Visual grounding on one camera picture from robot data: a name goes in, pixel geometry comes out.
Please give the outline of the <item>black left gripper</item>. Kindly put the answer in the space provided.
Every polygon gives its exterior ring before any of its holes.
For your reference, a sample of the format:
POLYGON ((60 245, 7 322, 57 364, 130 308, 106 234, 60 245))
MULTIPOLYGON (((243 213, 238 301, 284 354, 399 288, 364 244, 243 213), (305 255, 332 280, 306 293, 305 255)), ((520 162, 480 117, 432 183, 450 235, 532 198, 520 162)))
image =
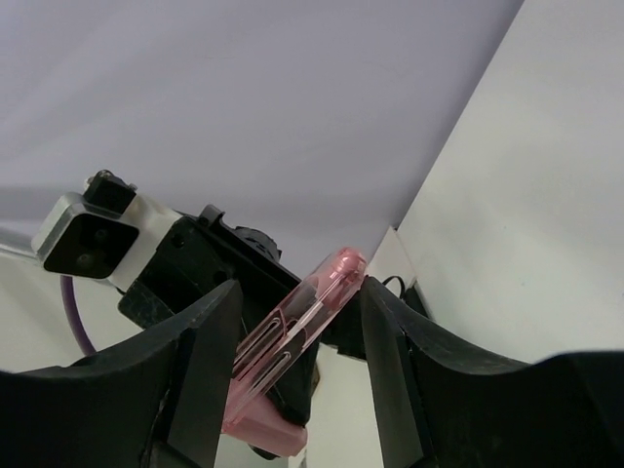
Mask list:
MULTIPOLYGON (((243 294, 240 345, 303 279, 280 264, 281 253, 270 237, 251 228, 231 228, 222 218, 213 206, 199 216, 182 214, 138 278, 122 292, 119 311, 147 329, 235 280, 243 294)), ((266 393, 285 420, 305 429, 320 343, 365 359, 358 292, 266 393)))

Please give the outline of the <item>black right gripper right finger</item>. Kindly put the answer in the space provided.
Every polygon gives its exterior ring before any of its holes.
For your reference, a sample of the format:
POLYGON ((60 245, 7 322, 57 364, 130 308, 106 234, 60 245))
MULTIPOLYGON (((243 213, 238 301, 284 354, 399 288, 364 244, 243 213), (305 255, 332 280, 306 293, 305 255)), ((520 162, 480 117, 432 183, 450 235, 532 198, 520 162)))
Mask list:
POLYGON ((418 314, 374 278, 361 310, 385 466, 622 465, 621 352, 509 359, 418 314))

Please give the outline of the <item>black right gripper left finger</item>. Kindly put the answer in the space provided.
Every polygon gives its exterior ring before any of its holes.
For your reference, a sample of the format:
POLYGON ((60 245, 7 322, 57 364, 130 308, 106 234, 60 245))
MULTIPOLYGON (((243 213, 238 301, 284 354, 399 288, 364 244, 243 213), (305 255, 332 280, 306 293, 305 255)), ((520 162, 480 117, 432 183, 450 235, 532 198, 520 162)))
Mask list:
POLYGON ((71 366, 1 375, 5 467, 211 467, 243 305, 229 280, 71 366))

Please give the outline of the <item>pink translucent pen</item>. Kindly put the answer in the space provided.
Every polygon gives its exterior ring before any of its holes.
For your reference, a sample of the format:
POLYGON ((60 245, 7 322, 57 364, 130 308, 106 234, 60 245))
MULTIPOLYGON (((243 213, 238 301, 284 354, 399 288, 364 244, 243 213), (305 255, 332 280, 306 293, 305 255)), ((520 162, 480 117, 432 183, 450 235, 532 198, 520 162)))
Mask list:
POLYGON ((305 448, 307 430, 285 420, 266 393, 360 289, 366 269, 358 250, 338 250, 248 334, 236 351, 222 433, 280 457, 305 448))

